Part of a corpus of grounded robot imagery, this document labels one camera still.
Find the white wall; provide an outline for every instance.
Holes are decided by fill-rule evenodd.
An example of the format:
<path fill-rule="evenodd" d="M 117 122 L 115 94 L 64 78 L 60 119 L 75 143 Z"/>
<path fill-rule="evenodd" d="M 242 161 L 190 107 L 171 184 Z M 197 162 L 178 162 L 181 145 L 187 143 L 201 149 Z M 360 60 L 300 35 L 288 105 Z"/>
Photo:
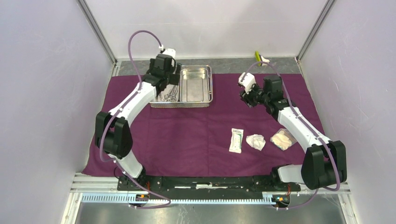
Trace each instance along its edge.
<path fill-rule="evenodd" d="M 128 58 L 127 43 L 150 30 L 177 57 L 295 56 L 326 0 L 87 0 L 112 51 Z M 157 53 L 148 34 L 137 36 L 133 55 Z"/>
<path fill-rule="evenodd" d="M 344 142 L 363 224 L 396 217 L 396 1 L 339 0 L 302 59 L 326 134 Z"/>
<path fill-rule="evenodd" d="M 74 0 L 0 3 L 0 223 L 56 224 L 111 63 Z"/>

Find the gray floor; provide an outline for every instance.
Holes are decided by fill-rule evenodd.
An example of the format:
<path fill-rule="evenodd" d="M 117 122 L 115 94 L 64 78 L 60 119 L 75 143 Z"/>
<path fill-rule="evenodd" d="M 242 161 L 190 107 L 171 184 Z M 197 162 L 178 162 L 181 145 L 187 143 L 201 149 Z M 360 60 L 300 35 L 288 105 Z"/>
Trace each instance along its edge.
<path fill-rule="evenodd" d="M 268 58 L 282 74 L 300 74 L 298 65 L 293 57 L 273 57 Z M 218 59 L 182 59 L 178 60 L 178 63 L 183 65 L 209 65 L 212 68 L 213 73 L 243 73 L 251 64 L 256 62 L 255 58 L 218 58 Z M 136 61 L 136 66 L 139 69 L 140 74 L 144 74 L 148 67 L 149 61 Z M 252 73 L 274 73 L 269 66 L 255 66 L 251 70 Z M 123 61 L 120 65 L 118 76 L 130 76 L 136 75 L 135 69 L 130 61 Z"/>
<path fill-rule="evenodd" d="M 291 206 L 310 196 L 293 195 Z M 276 211 L 268 205 L 176 204 L 168 208 L 134 210 L 120 203 L 82 203 L 77 224 L 345 224 L 337 195 L 317 195 L 301 208 Z"/>

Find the metal tray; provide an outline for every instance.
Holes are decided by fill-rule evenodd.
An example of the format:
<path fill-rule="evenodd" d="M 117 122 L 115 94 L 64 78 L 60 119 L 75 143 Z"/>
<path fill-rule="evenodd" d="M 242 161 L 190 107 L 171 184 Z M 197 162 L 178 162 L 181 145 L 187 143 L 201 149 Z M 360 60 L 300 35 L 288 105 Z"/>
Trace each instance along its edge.
<path fill-rule="evenodd" d="M 182 66 L 178 94 L 170 97 L 173 86 L 168 85 L 165 91 L 150 102 L 154 108 L 208 107 L 213 100 L 212 69 L 209 65 Z"/>

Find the robotic arm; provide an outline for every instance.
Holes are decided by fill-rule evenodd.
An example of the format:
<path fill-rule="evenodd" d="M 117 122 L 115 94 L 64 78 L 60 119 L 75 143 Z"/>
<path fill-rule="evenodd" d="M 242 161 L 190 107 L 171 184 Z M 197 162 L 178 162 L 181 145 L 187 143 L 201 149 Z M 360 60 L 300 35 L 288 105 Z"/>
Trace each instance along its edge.
<path fill-rule="evenodd" d="M 155 59 L 150 60 L 149 70 L 143 76 L 142 83 L 138 83 L 135 89 L 110 112 L 99 112 L 96 116 L 96 146 L 100 147 L 103 132 L 106 131 L 104 151 L 133 178 L 140 175 L 143 166 L 131 151 L 133 140 L 130 126 L 140 111 L 168 84 L 179 85 L 181 64 L 176 63 L 175 56 L 176 52 L 173 49 L 161 51 Z M 110 125 L 110 129 L 105 130 L 110 118 L 117 111 L 120 112 Z"/>
<path fill-rule="evenodd" d="M 318 189 L 336 183 L 336 177 L 329 155 L 323 142 L 330 148 L 337 166 L 340 182 L 347 179 L 345 146 L 341 141 L 331 141 L 320 133 L 288 99 L 283 97 L 282 78 L 270 75 L 264 78 L 264 88 L 260 88 L 255 77 L 243 73 L 238 84 L 244 87 L 240 92 L 241 100 L 249 107 L 264 105 L 266 111 L 281 125 L 286 127 L 296 138 L 305 152 L 302 165 L 286 165 L 272 169 L 272 175 L 281 182 L 296 182 L 305 184 L 309 189 Z"/>

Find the purple cloth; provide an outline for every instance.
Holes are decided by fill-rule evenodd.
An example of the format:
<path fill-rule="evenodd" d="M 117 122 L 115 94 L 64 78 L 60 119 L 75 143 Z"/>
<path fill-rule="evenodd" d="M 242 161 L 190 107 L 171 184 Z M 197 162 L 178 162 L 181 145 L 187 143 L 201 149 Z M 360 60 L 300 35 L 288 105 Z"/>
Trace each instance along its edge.
<path fill-rule="evenodd" d="M 250 176 L 267 175 L 272 167 L 302 164 L 299 144 L 286 151 L 269 141 L 282 126 L 258 105 L 249 108 L 240 100 L 240 74 L 213 75 L 214 99 L 207 108 L 160 109 L 147 105 L 131 125 L 132 150 L 148 175 L 163 176 Z M 264 74 L 255 75 L 261 85 Z M 323 131 L 315 105 L 301 75 L 282 75 L 291 99 L 301 113 Z M 107 88 L 103 111 L 121 102 L 138 82 L 137 76 L 113 77 Z M 242 153 L 228 151 L 231 128 L 243 129 Z M 259 151 L 246 143 L 246 136 L 261 134 L 266 145 Z M 91 143 L 83 173 L 113 176 L 115 164 L 103 163 L 99 149 Z"/>

